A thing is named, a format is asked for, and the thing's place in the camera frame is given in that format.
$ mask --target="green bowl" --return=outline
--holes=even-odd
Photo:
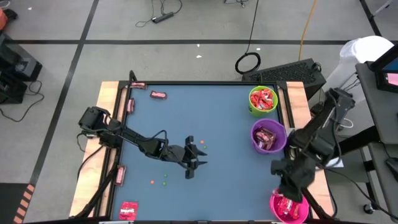
[[[274,106],[271,109],[269,109],[269,110],[260,110],[260,109],[256,108],[250,101],[250,96],[251,96],[252,92],[257,91],[257,90],[263,90],[263,89],[268,89],[272,93],[272,101],[274,102]],[[271,90],[270,88],[266,87],[266,86],[257,86],[255,88],[253,88],[250,91],[250,93],[249,93],[249,112],[253,116],[256,116],[256,117],[264,116],[265,114],[275,110],[277,105],[278,105],[278,97],[277,97],[276,93],[273,90]]]

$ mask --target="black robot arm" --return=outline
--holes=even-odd
[[[352,95],[330,89],[326,93],[323,109],[304,128],[292,131],[285,150],[295,150],[296,158],[272,161],[271,174],[281,177],[279,193],[301,202],[304,194],[320,218],[330,218],[309,193],[307,187],[315,179],[315,168],[324,169],[331,159],[341,155],[336,129],[353,108]]]
[[[162,130],[151,138],[145,138],[141,134],[127,128],[116,119],[110,117],[107,110],[93,106],[87,108],[79,121],[79,126],[86,136],[99,137],[99,144],[105,147],[115,148],[121,146],[123,140],[137,146],[145,156],[165,162],[175,162],[186,169],[185,178],[194,177],[194,170],[207,162],[198,160],[198,156],[207,156],[193,144],[193,136],[185,139],[185,146],[169,146],[166,131]],[[165,133],[165,138],[156,136]]]

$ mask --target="wooden table frame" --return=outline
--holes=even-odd
[[[98,107],[108,110],[111,113],[111,116],[115,115],[114,118],[117,118],[120,121],[123,120],[123,115],[125,114],[123,113],[124,105],[128,99],[126,98],[127,89],[123,86],[125,83],[126,82],[103,82],[96,104]],[[278,84],[282,87],[278,89],[278,94],[281,115],[283,117],[285,127],[290,128],[291,125],[294,125],[296,128],[304,127],[311,120],[311,116],[303,83],[283,82]],[[86,152],[83,160],[96,151],[97,148],[99,148],[98,138],[89,139],[86,145]],[[93,194],[97,191],[100,185],[100,180],[104,179],[106,176],[106,173],[102,172],[102,170],[105,170],[104,166],[106,165],[108,165],[107,170],[110,170],[115,159],[115,155],[115,149],[103,149],[93,156],[82,168],[76,185],[70,216],[79,213],[91,199]],[[111,208],[107,206],[109,196],[112,196],[112,194],[110,194],[110,185],[111,183],[104,191],[101,203],[99,203],[90,213],[90,216],[93,214],[99,216],[110,214]],[[319,205],[321,205],[321,207],[327,212],[327,214],[332,215],[333,207],[331,205],[330,193],[328,190],[325,173],[323,171],[316,172],[315,181],[309,186],[308,189]],[[312,212],[312,215],[313,217],[317,217],[314,212]]]

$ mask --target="wooden table edge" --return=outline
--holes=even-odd
[[[116,95],[118,92],[118,85],[119,82],[102,82],[96,105],[113,113]],[[289,94],[290,107],[292,109],[295,127],[302,128],[311,120],[310,110],[308,107],[303,83],[287,82],[287,93]],[[288,127],[289,120],[287,116],[287,109],[284,101],[283,91],[279,89],[278,94],[279,103],[282,108],[284,123],[285,125],[287,124],[286,126]],[[124,92],[122,92],[122,97],[120,99],[120,105],[122,106],[119,107],[118,120],[121,120],[122,111],[124,110],[123,102],[125,98],[126,89],[124,89]],[[83,160],[91,155],[91,153],[93,153],[98,147],[98,139],[89,139],[86,145],[86,152]],[[113,163],[114,154],[115,151],[112,150],[108,171]],[[80,212],[98,189],[104,157],[105,150],[102,150],[101,152],[97,153],[97,155],[93,156],[90,161],[88,161],[86,165],[82,168],[80,172],[80,177],[76,185],[75,196],[73,197],[73,202],[70,209],[70,216],[76,215],[78,212]],[[323,170],[318,171],[315,174],[315,181],[309,186],[308,189],[314,196],[316,201],[319,203],[319,205],[321,205],[321,207],[327,212],[327,214],[332,215],[333,207],[331,204],[331,198],[328,190],[325,172]],[[108,196],[109,186],[103,194],[103,200],[99,211],[99,215],[101,216],[105,215],[106,213]],[[312,215],[314,218],[317,217],[313,211]]]

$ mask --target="candy wrapper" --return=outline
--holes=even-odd
[[[134,98],[129,99],[129,102],[127,103],[127,113],[132,114],[134,112],[134,108],[136,106],[136,101]]]
[[[166,100],[167,99],[167,94],[166,93],[162,93],[162,92],[156,92],[156,91],[152,90],[151,93],[150,93],[150,97]]]
[[[293,202],[285,198],[283,195],[279,194],[275,190],[272,192],[276,196],[276,200],[279,200],[277,204],[277,213],[281,217],[290,217],[293,219],[298,219],[299,209],[301,204],[297,202]]]
[[[271,110],[274,107],[274,95],[270,89],[253,91],[250,95],[250,102],[259,110]]]
[[[119,219],[134,221],[137,217],[137,210],[137,202],[123,202],[119,212]]]
[[[126,173],[126,166],[118,165],[118,174],[116,176],[115,185],[123,186],[124,174]]]
[[[260,148],[270,150],[272,145],[275,143],[276,134],[265,128],[257,128],[254,132],[254,140]]]
[[[140,89],[140,90],[146,90],[147,89],[147,85],[145,83],[133,82],[131,84],[131,88],[136,88],[136,89]]]

